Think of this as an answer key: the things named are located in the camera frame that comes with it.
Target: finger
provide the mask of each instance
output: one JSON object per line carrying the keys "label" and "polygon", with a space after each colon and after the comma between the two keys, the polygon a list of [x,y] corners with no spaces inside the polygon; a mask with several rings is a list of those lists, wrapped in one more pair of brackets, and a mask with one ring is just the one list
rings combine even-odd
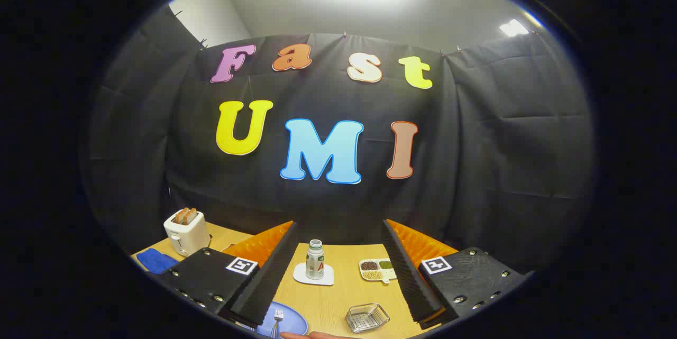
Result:
{"label": "finger", "polygon": [[335,336],[326,332],[313,331],[310,333],[310,339],[355,339],[355,337]]}
{"label": "finger", "polygon": [[283,339],[310,339],[307,335],[294,334],[293,332],[280,332],[280,336]]}

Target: toaster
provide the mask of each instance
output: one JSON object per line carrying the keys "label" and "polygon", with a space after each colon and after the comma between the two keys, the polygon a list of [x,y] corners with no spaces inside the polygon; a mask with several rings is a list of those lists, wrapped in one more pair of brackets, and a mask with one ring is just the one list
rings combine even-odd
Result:
{"label": "toaster", "polygon": [[205,214],[197,211],[198,216],[188,225],[173,223],[174,217],[181,211],[179,209],[164,221],[164,230],[171,241],[172,247],[178,254],[188,257],[198,250],[209,246],[211,238],[207,232]]}

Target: plastic bottle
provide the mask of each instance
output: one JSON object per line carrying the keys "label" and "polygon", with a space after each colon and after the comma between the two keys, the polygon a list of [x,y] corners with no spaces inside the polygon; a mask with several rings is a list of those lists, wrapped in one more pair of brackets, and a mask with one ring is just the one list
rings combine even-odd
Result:
{"label": "plastic bottle", "polygon": [[305,254],[305,276],[310,279],[324,277],[324,250],[320,240],[310,240]]}

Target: blue cloth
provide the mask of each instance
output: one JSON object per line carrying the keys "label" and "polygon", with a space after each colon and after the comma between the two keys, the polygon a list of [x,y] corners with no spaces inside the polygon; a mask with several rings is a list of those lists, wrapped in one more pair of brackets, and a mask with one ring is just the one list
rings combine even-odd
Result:
{"label": "blue cloth", "polygon": [[145,266],[146,269],[148,269],[148,271],[152,272],[153,274],[160,274],[179,262],[166,254],[158,252],[155,249],[149,249],[143,253],[137,254],[136,258],[143,266]]}

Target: pink letter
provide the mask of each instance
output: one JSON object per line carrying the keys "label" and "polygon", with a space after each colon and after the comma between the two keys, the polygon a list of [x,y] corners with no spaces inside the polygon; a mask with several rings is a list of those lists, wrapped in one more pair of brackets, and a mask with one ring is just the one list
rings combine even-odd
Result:
{"label": "pink letter", "polygon": [[254,52],[256,52],[256,45],[254,44],[223,50],[223,59],[221,59],[221,64],[218,65],[216,74],[211,79],[212,83],[230,81],[233,78],[233,75],[230,74],[230,67],[237,71],[244,63],[245,55],[239,53],[251,55]]}

